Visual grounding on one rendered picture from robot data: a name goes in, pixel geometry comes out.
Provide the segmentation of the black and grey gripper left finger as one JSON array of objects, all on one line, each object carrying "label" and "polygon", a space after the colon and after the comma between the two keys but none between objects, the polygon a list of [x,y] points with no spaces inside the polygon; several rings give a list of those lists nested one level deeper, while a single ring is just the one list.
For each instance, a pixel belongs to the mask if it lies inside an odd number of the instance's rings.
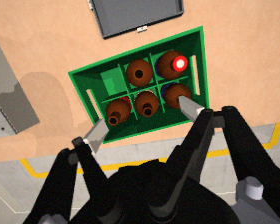
[{"label": "black and grey gripper left finger", "polygon": [[122,200],[93,156],[108,131],[104,119],[99,119],[83,139],[79,136],[71,141],[74,149],[65,148],[58,153],[31,212],[22,224],[69,222],[78,162],[95,215],[102,224],[114,224],[119,219]]}]

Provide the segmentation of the dark green crate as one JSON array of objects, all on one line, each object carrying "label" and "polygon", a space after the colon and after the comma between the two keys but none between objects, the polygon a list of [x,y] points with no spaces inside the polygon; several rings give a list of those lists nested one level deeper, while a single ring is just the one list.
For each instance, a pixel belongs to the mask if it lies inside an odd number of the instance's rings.
[{"label": "dark green crate", "polygon": [[[173,50],[182,52],[187,58],[187,67],[177,79],[160,78],[155,73],[154,64],[163,53],[172,50],[167,47],[174,46],[177,47]],[[200,95],[196,93],[192,56],[196,58]],[[153,69],[152,80],[144,87],[131,85],[126,77],[127,66],[135,59],[148,61]],[[161,87],[170,82],[187,86],[192,101],[205,109],[210,108],[203,25],[86,65],[85,71],[86,90],[90,90],[108,132],[119,140],[192,122],[181,109],[169,107],[162,99]],[[158,110],[151,117],[140,115],[134,106],[137,92],[147,89],[151,89],[159,101]],[[123,123],[110,125],[106,114],[107,106],[112,100],[124,96],[129,97],[132,105],[130,116]]]}]

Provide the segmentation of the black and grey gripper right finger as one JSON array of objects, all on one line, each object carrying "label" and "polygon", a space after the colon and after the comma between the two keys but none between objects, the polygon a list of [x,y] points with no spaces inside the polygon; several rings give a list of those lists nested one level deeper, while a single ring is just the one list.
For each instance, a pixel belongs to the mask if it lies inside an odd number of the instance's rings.
[{"label": "black and grey gripper right finger", "polygon": [[238,180],[236,204],[230,207],[241,224],[280,224],[280,168],[238,109],[229,105],[214,111],[185,96],[178,98],[193,125],[145,189],[151,212],[157,217],[171,213],[187,174],[200,183],[215,128],[222,128]]}]

